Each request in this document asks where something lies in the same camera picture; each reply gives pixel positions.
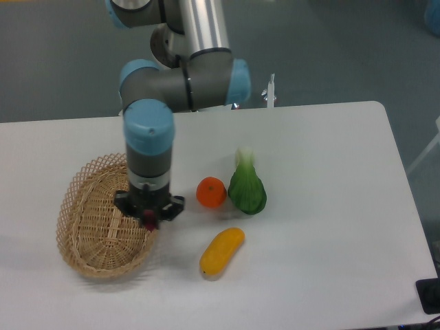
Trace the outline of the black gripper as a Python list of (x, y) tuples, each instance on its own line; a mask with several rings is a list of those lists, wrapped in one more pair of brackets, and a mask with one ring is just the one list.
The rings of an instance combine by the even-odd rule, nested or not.
[(145, 210), (152, 210), (161, 221), (172, 221), (184, 211), (185, 198), (170, 195), (169, 190), (170, 184), (158, 190), (142, 190), (129, 184), (129, 192), (115, 192), (113, 203), (126, 217), (140, 218)]

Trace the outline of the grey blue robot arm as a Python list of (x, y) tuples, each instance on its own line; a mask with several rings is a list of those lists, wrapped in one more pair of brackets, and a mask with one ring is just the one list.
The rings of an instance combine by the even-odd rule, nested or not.
[(157, 228), (185, 205), (169, 191), (174, 114), (245, 102), (249, 68), (233, 57), (220, 1), (108, 1), (106, 8), (121, 28), (155, 26), (155, 61), (132, 60), (120, 73), (129, 188), (114, 204)]

